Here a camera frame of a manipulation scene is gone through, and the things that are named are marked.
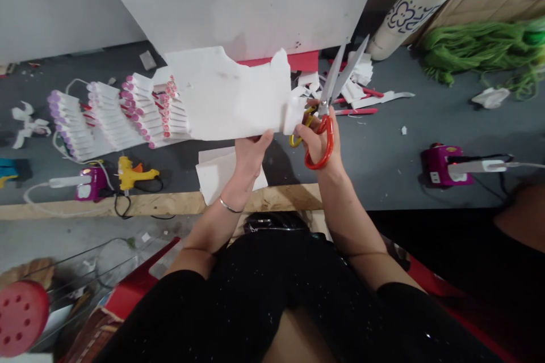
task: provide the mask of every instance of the person's right hand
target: person's right hand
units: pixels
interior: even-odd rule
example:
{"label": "person's right hand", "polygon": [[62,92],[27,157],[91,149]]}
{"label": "person's right hand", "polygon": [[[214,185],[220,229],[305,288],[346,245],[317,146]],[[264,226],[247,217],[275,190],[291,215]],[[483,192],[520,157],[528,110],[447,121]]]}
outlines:
{"label": "person's right hand", "polygon": [[[309,105],[316,105],[317,100],[310,100]],[[329,116],[333,120],[333,153],[329,158],[327,164],[323,169],[342,169],[341,159],[341,138],[339,136],[339,125],[337,124],[337,117],[335,116],[335,110],[333,107],[329,107]],[[316,134],[320,127],[321,121],[318,118],[314,118],[309,128],[303,124],[299,124],[295,127],[295,132],[303,138],[303,146],[310,152],[313,163],[317,163],[325,155],[326,147],[328,145],[328,134],[323,132],[322,134]]]}

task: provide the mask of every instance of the gray table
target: gray table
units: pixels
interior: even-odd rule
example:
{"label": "gray table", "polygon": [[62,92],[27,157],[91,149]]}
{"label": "gray table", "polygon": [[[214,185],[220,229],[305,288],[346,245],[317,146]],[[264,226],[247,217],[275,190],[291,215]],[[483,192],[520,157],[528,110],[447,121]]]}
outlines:
{"label": "gray table", "polygon": [[[24,148],[13,150],[15,132],[21,123],[11,118],[10,109],[19,100],[36,108],[36,117],[51,119],[45,98],[53,89],[64,90],[73,79],[107,82],[110,77],[120,81],[126,75],[146,73],[139,54],[152,49],[149,43],[114,47],[104,52],[78,57],[49,58],[31,76],[30,67],[22,64],[16,73],[0,79],[0,157],[20,159],[22,177],[0,190],[0,204],[23,203],[22,194],[30,186],[54,177],[77,175],[81,166],[61,158],[51,138],[32,137]],[[328,64],[320,62],[322,71]],[[489,75],[499,83],[506,74]],[[425,209],[496,206],[501,200],[476,183],[450,189],[430,188],[422,176],[420,154],[434,142],[462,146],[466,154],[485,155],[511,153],[524,162],[542,163],[545,156],[545,95],[531,102],[509,99],[500,109],[478,110],[468,102],[484,89],[478,75],[456,76],[452,88],[438,85],[423,73],[418,61],[406,48],[400,48],[389,59],[374,64],[370,86],[378,91],[410,91],[411,99],[395,100],[378,105],[379,112],[362,118],[340,117],[342,156],[363,205],[369,210]],[[73,95],[84,97],[83,85],[72,88]],[[401,135],[406,126],[408,134]],[[147,145],[125,151],[135,163],[160,170],[163,192],[197,191],[195,172],[200,150],[231,146],[233,141],[188,141],[150,150]],[[116,163],[119,154],[106,156]],[[263,168],[270,185],[314,183],[316,174],[303,163],[304,151],[290,148],[288,138],[276,134],[267,151]],[[512,169],[506,175],[512,188],[521,179],[542,177],[533,169]],[[482,174],[479,180],[501,194],[497,175]],[[40,188],[32,192],[36,202],[72,200],[73,188]]]}

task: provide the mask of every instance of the white wall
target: white wall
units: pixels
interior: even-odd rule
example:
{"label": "white wall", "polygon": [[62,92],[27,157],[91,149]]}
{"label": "white wall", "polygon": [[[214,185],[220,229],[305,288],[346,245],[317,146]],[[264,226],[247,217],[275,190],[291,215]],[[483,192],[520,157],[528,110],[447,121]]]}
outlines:
{"label": "white wall", "polygon": [[120,0],[0,0],[0,64],[145,38]]}

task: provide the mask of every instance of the sparkly fabric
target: sparkly fabric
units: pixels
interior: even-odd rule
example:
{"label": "sparkly fabric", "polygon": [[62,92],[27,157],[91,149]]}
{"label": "sparkly fabric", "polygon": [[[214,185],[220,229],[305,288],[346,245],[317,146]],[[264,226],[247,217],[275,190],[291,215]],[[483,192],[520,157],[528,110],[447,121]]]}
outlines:
{"label": "sparkly fabric", "polygon": [[98,362],[260,362],[282,312],[304,307],[339,362],[499,361],[422,291],[373,292],[326,240],[246,234],[210,278],[178,271],[136,306]]}

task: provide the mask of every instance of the scissors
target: scissors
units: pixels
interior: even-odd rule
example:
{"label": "scissors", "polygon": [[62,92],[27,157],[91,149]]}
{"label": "scissors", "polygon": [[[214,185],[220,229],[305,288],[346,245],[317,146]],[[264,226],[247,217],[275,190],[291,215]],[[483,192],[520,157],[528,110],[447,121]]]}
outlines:
{"label": "scissors", "polygon": [[[339,51],[337,52],[337,55],[335,56],[335,60],[333,60],[333,64],[331,65],[331,69],[329,70],[328,78],[325,81],[324,90],[322,91],[322,95],[320,96],[320,101],[318,103],[318,109],[317,109],[318,119],[321,120],[321,123],[316,133],[322,134],[324,132],[327,132],[328,143],[326,145],[324,156],[317,163],[314,163],[312,161],[311,155],[307,151],[305,155],[305,165],[311,170],[318,170],[323,168],[328,163],[329,158],[331,157],[331,154],[333,153],[333,146],[334,146],[335,140],[334,140],[333,119],[329,116],[329,106],[340,95],[342,87],[352,75],[352,71],[354,71],[356,64],[359,62],[359,59],[361,58],[363,52],[365,51],[368,41],[369,41],[369,36],[367,36],[365,40],[363,41],[363,43],[359,46],[355,55],[353,55],[353,57],[350,59],[346,67],[343,69],[341,75],[339,75],[339,70],[341,68],[342,57],[345,54],[346,44],[341,45],[341,47],[339,48]],[[310,126],[313,119],[312,114],[314,112],[310,111],[310,108],[309,108],[305,113],[308,113],[308,118],[307,118],[307,122],[305,123],[305,126]],[[297,140],[296,143],[292,143],[292,141],[293,141],[293,136],[290,137],[290,145],[298,146],[300,143],[300,140]]]}

